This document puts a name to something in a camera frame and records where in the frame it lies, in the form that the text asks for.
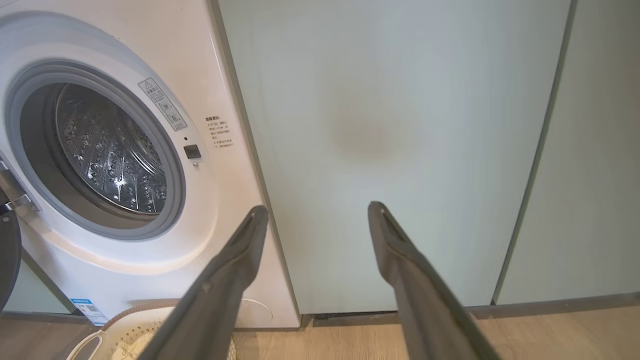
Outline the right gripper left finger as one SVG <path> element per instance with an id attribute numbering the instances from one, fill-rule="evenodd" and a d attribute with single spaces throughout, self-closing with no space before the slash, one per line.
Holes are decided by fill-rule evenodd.
<path id="1" fill-rule="evenodd" d="M 220 252 L 180 299 L 142 360 L 225 360 L 243 293 L 256 276 L 269 212 L 252 207 Z"/>

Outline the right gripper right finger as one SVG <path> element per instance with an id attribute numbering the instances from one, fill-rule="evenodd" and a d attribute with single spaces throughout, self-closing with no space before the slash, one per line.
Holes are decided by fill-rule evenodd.
<path id="1" fill-rule="evenodd" d="M 382 202 L 368 224 L 379 272 L 393 287 L 411 360 L 498 360 L 499 354 Z"/>

